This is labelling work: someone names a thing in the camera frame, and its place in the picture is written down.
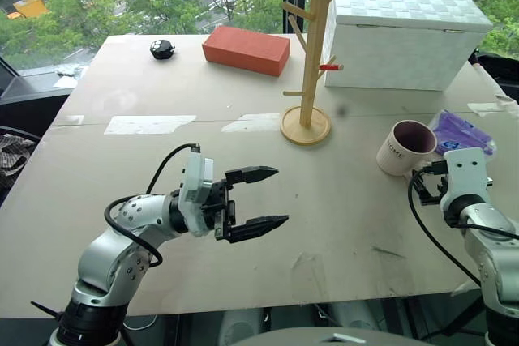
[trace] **purple bag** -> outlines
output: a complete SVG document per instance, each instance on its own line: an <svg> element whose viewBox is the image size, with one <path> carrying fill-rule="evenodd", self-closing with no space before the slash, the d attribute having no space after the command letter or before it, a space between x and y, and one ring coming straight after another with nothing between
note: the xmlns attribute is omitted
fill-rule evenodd
<svg viewBox="0 0 519 346"><path fill-rule="evenodd" d="M480 147L487 157L497 152L497 146L490 135L447 110L440 111L429 127L438 139L436 152L440 155L449 150L468 147Z"/></svg>

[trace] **white table surface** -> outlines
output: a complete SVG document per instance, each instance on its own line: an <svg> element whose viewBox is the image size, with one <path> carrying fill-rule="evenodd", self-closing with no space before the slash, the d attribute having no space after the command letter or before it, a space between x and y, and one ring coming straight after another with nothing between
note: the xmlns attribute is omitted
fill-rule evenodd
<svg viewBox="0 0 519 346"><path fill-rule="evenodd" d="M378 146L394 122L429 122L449 108L489 132L498 156L487 168L491 197L507 216L519 208L517 122L508 113L478 117L467 102L490 102L492 90L465 66L446 92L320 88L317 105L333 119L332 133L315 147L299 147L280 131L222 133L245 113L279 113L297 99L302 51L294 37L277 79L206 63L202 36L170 37L171 61L148 52L152 36L112 37L65 103L0 208L0 317L41 317L39 301L64 308L79 257L106 229L111 200L144 192L165 154L199 142L213 158L216 177L227 169L264 164L280 172L232 191L237 219L290 214L268 235L230 245L212 235L187 234L166 242L165 261L151 269L130 314L171 314L291 305L452 291L466 280L423 235L412 217L402 177L375 164ZM346 105L347 115L335 115ZM104 135L113 115L194 114L196 120L165 135ZM69 126L68 115L84 115ZM181 155L165 169L156 192L178 188ZM438 207L419 208L431 231L465 265L459 231ZM390 250L401 257L376 250Z"/></svg>

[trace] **yellow vehicle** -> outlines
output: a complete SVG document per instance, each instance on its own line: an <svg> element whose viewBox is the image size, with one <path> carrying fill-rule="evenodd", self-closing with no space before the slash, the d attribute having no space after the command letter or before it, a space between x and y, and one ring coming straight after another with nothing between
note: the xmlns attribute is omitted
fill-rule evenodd
<svg viewBox="0 0 519 346"><path fill-rule="evenodd" d="M25 18L31 18L33 16L38 16L47 12L47 7L43 3L43 0L19 0L15 4L13 4L16 11L11 12L7 18L16 19L24 16Z"/></svg>

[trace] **white box lid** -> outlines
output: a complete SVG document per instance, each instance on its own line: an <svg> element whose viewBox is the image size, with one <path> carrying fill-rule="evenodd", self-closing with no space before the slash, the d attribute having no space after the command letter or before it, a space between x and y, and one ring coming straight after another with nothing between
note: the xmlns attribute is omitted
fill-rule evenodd
<svg viewBox="0 0 519 346"><path fill-rule="evenodd" d="M488 32L492 23L472 0L334 0L338 24Z"/></svg>

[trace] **wooden mug tree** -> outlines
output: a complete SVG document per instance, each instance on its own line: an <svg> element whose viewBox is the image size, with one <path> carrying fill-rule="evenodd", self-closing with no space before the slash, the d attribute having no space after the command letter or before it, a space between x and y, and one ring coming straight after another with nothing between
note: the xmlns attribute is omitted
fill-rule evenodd
<svg viewBox="0 0 519 346"><path fill-rule="evenodd" d="M305 42L294 16L289 16L290 25L292 25L306 56L302 91L283 92L285 96L301 96L301 105L292 107L285 112L281 119L281 132L290 142L297 145L313 145L322 141L332 127L330 117L321 109L314 107L317 80L326 70L342 69L340 65L333 65L335 56L331 56L325 65L320 65L328 5L331 1L311 0L310 12L288 2L281 4L285 11L309 22L307 42Z"/></svg>

